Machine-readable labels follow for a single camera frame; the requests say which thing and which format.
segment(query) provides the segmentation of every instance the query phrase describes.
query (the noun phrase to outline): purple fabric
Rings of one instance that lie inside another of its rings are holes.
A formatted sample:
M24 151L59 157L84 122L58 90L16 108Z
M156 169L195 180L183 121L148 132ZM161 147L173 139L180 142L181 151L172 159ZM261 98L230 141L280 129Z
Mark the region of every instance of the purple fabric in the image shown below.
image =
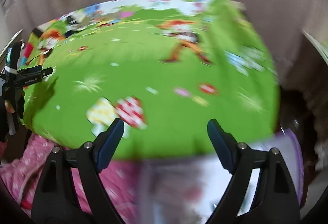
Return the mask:
M301 146L297 140L296 135L292 132L291 129L286 129L281 132L277 132L275 134L274 138L280 139L285 136L291 140L291 142L293 144L293 149L295 152L295 159L297 161L298 174L299 174L299 179L298 179L299 185L298 185L298 189L296 190L296 194L297 194L298 202L301 203L302 196L303 196L303 184L304 184L304 166L303 166L303 157L302 157Z

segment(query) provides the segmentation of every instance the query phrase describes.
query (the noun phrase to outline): beige wall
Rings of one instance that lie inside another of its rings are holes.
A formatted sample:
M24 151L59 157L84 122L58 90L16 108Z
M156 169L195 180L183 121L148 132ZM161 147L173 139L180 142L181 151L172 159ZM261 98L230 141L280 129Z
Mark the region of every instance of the beige wall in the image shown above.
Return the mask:
M5 23L5 16L4 16L2 8L0 7L0 52L3 50L3 48L9 42L10 38L11 38L11 36L8 31L7 25Z

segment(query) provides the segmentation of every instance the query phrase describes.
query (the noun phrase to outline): black bracket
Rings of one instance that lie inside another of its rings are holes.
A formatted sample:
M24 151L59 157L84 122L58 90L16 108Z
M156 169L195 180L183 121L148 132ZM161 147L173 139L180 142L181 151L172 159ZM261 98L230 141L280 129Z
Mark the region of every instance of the black bracket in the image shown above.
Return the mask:
M280 151L258 151L237 143L215 119L208 122L207 131L222 166L232 178L206 223L299 223L297 195ZM260 168L260 176L251 209L237 217L254 168Z
M95 141L64 151L54 147L42 171L32 206L31 218L45 223L124 224L109 199L98 174L106 168L124 132L124 122L115 119ZM93 215L82 212L70 168L78 168L82 186Z

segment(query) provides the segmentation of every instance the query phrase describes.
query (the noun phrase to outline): metal screw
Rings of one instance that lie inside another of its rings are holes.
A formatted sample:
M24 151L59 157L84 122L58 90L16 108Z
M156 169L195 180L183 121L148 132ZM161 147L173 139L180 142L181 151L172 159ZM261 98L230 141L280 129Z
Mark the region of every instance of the metal screw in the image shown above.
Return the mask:
M278 155L279 154L279 149L274 147L274 148L271 149L271 152L275 155Z
M89 149L92 147L92 145L93 145L92 142L85 142L83 146L84 148Z
M54 154L58 153L60 151L60 147L59 146L55 146L53 149L52 149L52 152Z
M240 149L244 150L244 149L247 148L247 144L245 144L245 143L239 143L239 144L238 144L238 147L239 147Z

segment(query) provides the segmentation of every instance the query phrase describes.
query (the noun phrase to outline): dark object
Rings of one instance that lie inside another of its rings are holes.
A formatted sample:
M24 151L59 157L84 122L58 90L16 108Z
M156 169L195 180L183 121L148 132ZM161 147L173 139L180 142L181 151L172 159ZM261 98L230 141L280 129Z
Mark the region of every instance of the dark object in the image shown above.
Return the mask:
M208 123L208 135L223 167L232 173L230 183L207 224L217 223L313 223L325 214L328 201L326 190L309 217L300 222L300 209L286 164L278 149L252 150L245 143L237 143L224 132L216 120ZM98 177L108 166L124 132L124 122L115 119L106 132L80 148L63 151L54 147L42 171L32 207L32 220L46 223L113 223L123 220L111 203ZM78 168L93 215L81 211L73 186L70 168ZM248 213L237 217L245 197L252 169L260 168L255 197ZM15 204L0 181L0 216L5 223L31 223ZM7 214L16 212L10 218Z
M106 168L124 132L124 122L115 119L106 132L80 148L63 151L54 147L40 177L31 218L36 224L119 223L124 221L107 196L98 173ZM81 211L70 168L78 168L93 216Z
M25 149L27 147L28 140L30 139L31 135L32 135L32 131L31 130L27 130L26 137L25 137L25 142L24 142L24 151L25 151Z
M67 16L66 21L69 25L77 24L76 19L74 19L72 16Z
M253 150L245 143L237 144L216 120L209 121L207 132L222 166L232 173L207 224L299 223L300 208L294 184L278 149L266 152ZM237 217L254 168L260 168L260 176L251 209Z
M47 58L48 56L50 56L53 50L54 50L54 49L51 48L51 49L49 49L49 50L44 51L44 52L43 52L43 56L44 56L44 58Z
M1 75L1 78L5 80L5 83L2 85L2 99L9 100L15 109L13 114L7 113L7 123L10 135L14 135L19 130L18 117L23 117L23 87L38 83L44 76L52 73L52 68L42 70L42 66L25 68L17 71L17 62L21 47L22 42L16 42L9 45L5 74Z
M39 30L38 28L34 28L32 30L32 33L34 33L38 38L40 38L43 34L43 31Z
M69 31L65 32L65 37L69 38L72 34L74 34L74 31L69 30Z

